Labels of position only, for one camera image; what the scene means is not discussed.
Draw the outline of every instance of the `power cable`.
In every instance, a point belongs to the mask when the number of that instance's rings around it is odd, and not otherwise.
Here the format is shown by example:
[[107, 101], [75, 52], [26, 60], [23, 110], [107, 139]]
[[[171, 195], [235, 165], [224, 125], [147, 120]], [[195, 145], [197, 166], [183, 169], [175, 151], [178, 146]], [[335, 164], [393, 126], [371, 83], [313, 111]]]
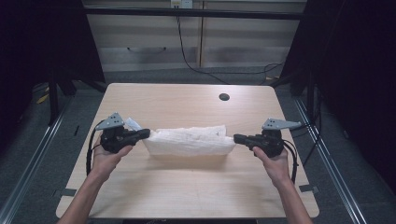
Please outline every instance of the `power cable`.
[[231, 74], [231, 75], [258, 75], [258, 74], [266, 74], [267, 72], [269, 72], [269, 71], [271, 71], [271, 70], [274, 70], [275, 68], [277, 68], [278, 66], [280, 66], [280, 65], [283, 64], [283, 63], [269, 63], [269, 64], [267, 64], [267, 65], [264, 66], [264, 71], [252, 72], [252, 73], [248, 73], [248, 72], [204, 72], [204, 71], [200, 71], [200, 70], [197, 70], [197, 69], [192, 68], [192, 67], [189, 65], [189, 63], [187, 62], [186, 54], [185, 54], [185, 52], [184, 52], [183, 39], [182, 39], [182, 36], [181, 36], [180, 17], [177, 17], [177, 29], [178, 29], [178, 36], [179, 36], [179, 39], [180, 39], [180, 46], [181, 46], [181, 53], [182, 53], [182, 55], [183, 55], [183, 60], [184, 60], [184, 63], [190, 68], [190, 70], [192, 70], [192, 71], [194, 71], [194, 72], [196, 72], [196, 73], [209, 75], [209, 76], [213, 77], [214, 79], [216, 79], [216, 80], [218, 80], [218, 81], [220, 81], [220, 82], [222, 82], [222, 83], [224, 83], [224, 84], [227, 84], [227, 85], [231, 85], [231, 84], [228, 83], [228, 82], [226, 82], [226, 81], [224, 81], [224, 80], [222, 80], [222, 79], [220, 79], [220, 78], [218, 78], [218, 77], [216, 77], [216, 76], [214, 76], [214, 75], [220, 75], [220, 74]]

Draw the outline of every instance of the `wooden table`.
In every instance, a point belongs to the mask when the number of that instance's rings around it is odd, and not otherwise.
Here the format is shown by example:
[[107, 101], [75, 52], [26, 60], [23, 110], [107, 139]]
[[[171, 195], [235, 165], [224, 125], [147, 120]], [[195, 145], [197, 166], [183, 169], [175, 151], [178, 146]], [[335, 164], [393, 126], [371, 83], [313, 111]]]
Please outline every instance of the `wooden table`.
[[[221, 93], [229, 94], [230, 99], [221, 101]], [[91, 130], [114, 112], [124, 119], [132, 117], [151, 130], [225, 124], [228, 136], [260, 133], [268, 118], [284, 119], [274, 90], [256, 86], [111, 84]], [[89, 135], [67, 189], [78, 189], [86, 177]], [[283, 130], [282, 135], [292, 142], [289, 130]], [[306, 184], [300, 165], [296, 186]], [[318, 206], [313, 193], [300, 195], [309, 215], [316, 217]], [[72, 199], [62, 197], [58, 217]], [[159, 157], [150, 156], [141, 141], [102, 186], [91, 211], [91, 217], [114, 218], [284, 216], [279, 195], [262, 162], [247, 147], [237, 145], [227, 156]]]

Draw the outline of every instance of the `forearm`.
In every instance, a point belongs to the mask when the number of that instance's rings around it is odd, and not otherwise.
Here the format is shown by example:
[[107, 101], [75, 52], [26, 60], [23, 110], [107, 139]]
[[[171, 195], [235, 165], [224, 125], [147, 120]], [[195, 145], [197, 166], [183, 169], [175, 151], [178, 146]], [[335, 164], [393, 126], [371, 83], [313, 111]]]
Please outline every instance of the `forearm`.
[[64, 215], [58, 221], [58, 224], [86, 223], [93, 203], [103, 183], [103, 178], [95, 172], [91, 172], [81, 185], [81, 188], [78, 190], [78, 193], [70, 203]]
[[300, 195], [291, 181], [279, 184], [277, 189], [289, 224], [313, 223], [305, 209]]

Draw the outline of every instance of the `hand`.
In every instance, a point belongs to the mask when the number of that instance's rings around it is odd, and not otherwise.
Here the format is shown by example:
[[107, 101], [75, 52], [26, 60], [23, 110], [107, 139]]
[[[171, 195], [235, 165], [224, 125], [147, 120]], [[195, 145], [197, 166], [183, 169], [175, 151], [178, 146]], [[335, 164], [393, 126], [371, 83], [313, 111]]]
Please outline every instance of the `hand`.
[[93, 150], [93, 165], [91, 173], [93, 175], [98, 175], [103, 182], [107, 181], [111, 172], [113, 172], [117, 164], [121, 161], [121, 158], [126, 156], [132, 148], [132, 146], [126, 146], [117, 154], [111, 153], [100, 146], [99, 136]]
[[289, 174], [288, 151], [283, 149], [280, 155], [268, 158], [264, 151], [259, 147], [253, 148], [254, 153], [262, 161], [267, 174], [273, 181], [274, 186], [278, 189], [285, 181], [291, 181]]

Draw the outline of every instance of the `crumpled white fabric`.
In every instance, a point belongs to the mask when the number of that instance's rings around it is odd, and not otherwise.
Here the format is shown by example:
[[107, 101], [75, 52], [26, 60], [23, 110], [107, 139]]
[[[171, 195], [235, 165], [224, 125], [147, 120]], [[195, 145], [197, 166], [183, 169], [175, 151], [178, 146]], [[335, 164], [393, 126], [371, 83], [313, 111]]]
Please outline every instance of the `crumpled white fabric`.
[[189, 129], [157, 129], [143, 139], [151, 155], [203, 156], [226, 155], [235, 147], [233, 138], [226, 136], [225, 125]]

